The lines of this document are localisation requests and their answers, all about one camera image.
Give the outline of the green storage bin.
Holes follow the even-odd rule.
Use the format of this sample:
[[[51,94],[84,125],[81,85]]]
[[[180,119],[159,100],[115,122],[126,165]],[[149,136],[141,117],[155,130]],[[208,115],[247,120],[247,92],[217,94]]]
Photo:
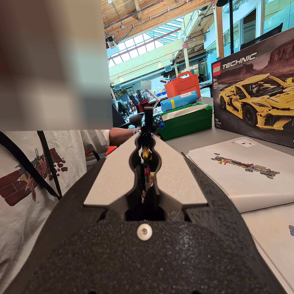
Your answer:
[[[162,114],[167,114],[169,112],[181,110],[183,108],[190,107],[192,105],[198,105],[204,103],[195,103],[186,105],[180,108],[176,108]],[[184,135],[192,134],[206,129],[212,128],[212,110],[213,106],[208,105],[205,109],[195,111],[183,116],[179,116],[173,119],[164,121],[164,128],[157,129],[157,133],[161,138],[166,141],[173,138],[178,138]]]

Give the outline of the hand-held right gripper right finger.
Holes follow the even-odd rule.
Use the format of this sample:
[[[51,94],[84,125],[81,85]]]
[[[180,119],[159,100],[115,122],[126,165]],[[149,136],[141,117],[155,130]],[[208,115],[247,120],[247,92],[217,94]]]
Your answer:
[[[156,135],[152,138],[154,151],[161,160],[155,176],[160,192],[159,206],[167,214],[183,208],[206,206],[207,200],[185,158]]]

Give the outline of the person's white shirt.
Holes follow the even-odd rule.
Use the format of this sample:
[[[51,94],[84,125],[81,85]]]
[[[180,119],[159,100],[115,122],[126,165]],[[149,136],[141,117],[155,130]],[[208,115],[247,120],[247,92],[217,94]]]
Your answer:
[[[44,131],[62,195],[86,173],[85,152],[109,147],[109,130]],[[3,146],[0,152],[0,291],[27,260],[58,202]]]

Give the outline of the black monitor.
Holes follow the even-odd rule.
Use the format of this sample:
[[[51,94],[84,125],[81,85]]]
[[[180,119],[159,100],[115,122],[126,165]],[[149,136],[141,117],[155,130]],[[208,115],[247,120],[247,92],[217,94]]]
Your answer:
[[[249,41],[247,43],[243,43],[241,45],[241,47],[240,47],[240,50],[243,50],[243,49],[245,49],[245,48],[247,48],[249,46],[252,46],[252,45],[254,45],[254,44],[258,43],[258,42],[261,42],[261,41],[263,41],[263,40],[265,40],[267,38],[270,38],[270,37],[280,33],[282,31],[282,27],[283,27],[283,23],[281,23],[277,27],[271,29],[270,31],[262,34],[261,36],[255,38],[255,39],[253,39],[253,40],[251,40],[251,41]]]

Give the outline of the yellow car lego box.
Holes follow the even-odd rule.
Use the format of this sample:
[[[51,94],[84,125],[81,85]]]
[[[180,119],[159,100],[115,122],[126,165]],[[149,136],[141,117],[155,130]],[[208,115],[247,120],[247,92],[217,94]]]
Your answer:
[[[211,64],[214,124],[294,146],[294,28]]]

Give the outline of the open lego instruction booklet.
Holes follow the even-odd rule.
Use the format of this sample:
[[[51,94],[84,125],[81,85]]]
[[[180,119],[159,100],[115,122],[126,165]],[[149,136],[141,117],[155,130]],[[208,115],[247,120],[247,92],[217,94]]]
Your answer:
[[[187,156],[227,194],[287,293],[294,289],[294,157],[246,137]]]

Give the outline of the blue wrapped roll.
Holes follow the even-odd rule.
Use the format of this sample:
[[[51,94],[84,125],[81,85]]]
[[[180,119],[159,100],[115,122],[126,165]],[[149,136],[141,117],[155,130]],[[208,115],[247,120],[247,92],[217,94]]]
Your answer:
[[[197,99],[198,99],[198,93],[196,90],[193,90],[184,94],[180,94],[178,96],[162,100],[160,102],[161,111],[167,112],[176,108],[190,105],[190,104],[196,103]]]

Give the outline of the orange felt bag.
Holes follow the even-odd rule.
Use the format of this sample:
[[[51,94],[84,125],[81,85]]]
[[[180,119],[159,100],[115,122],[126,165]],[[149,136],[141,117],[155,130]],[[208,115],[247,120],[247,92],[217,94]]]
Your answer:
[[[168,98],[193,90],[197,91],[198,98],[201,97],[198,75],[192,74],[190,71],[180,73],[176,79],[166,83],[164,87]]]

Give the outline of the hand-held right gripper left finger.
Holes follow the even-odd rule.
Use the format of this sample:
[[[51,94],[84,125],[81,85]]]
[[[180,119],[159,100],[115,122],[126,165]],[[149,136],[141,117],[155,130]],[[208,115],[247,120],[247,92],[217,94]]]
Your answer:
[[[135,134],[107,156],[84,206],[114,210],[124,221],[127,220],[125,213],[141,202],[138,137],[139,134]]]

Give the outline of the person's left forearm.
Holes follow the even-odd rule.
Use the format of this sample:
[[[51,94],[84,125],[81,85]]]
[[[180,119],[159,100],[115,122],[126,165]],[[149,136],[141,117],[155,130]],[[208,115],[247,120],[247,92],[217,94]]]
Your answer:
[[[135,129],[123,129],[123,128],[112,128],[109,131],[109,146],[120,146],[134,134],[136,134],[140,128]]]

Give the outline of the grey lego car chassis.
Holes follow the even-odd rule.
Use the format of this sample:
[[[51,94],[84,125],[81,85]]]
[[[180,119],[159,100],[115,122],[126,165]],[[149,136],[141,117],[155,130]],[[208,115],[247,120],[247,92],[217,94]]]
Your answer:
[[[144,108],[144,117],[141,122],[139,136],[137,138],[139,156],[141,158],[140,176],[141,187],[143,189],[142,202],[151,202],[158,206],[160,192],[156,183],[156,174],[161,167],[162,160],[155,151],[155,139],[157,129],[163,129],[164,122],[160,114],[153,114],[152,107]]]

